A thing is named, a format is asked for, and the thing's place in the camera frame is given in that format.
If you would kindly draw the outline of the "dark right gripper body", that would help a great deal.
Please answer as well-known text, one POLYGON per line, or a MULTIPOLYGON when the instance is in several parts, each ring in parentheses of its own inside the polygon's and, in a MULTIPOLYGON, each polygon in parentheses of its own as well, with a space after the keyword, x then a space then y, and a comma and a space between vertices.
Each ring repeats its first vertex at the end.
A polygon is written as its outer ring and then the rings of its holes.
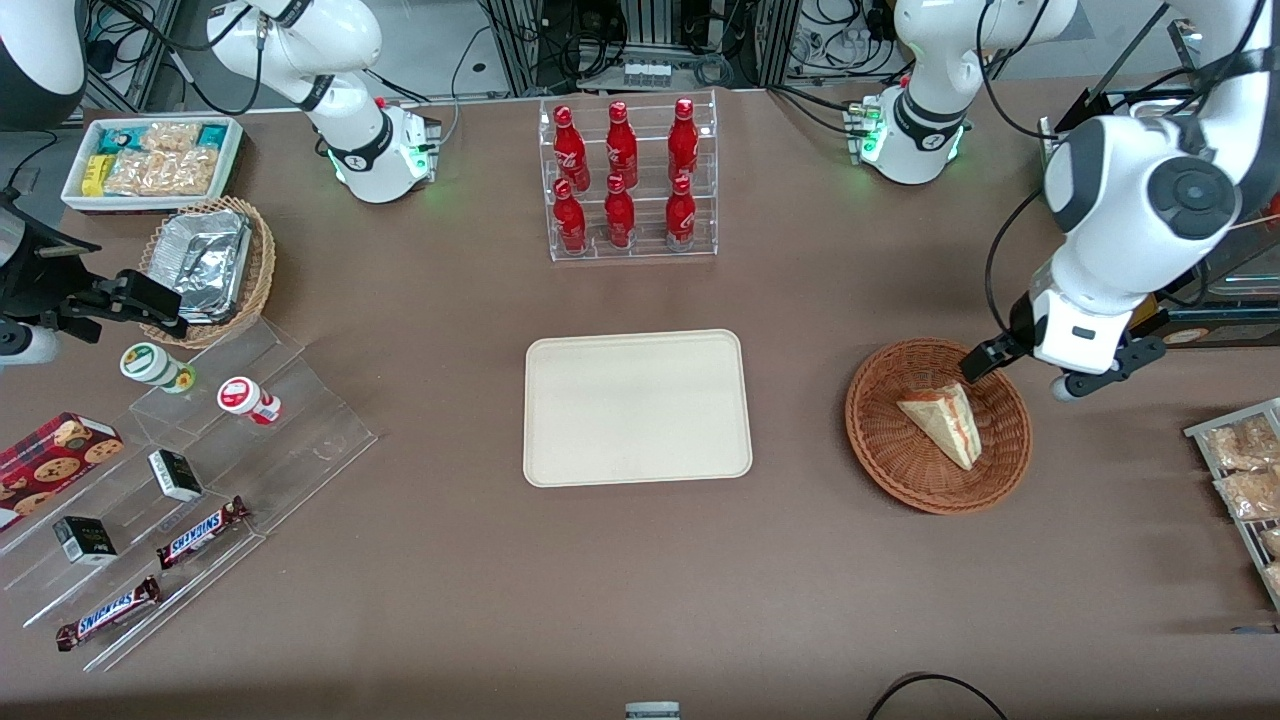
POLYGON ((17 206, 15 195, 4 195, 3 208, 3 315, 37 316, 70 296, 91 290, 96 275, 83 256, 101 247, 65 234, 17 206))

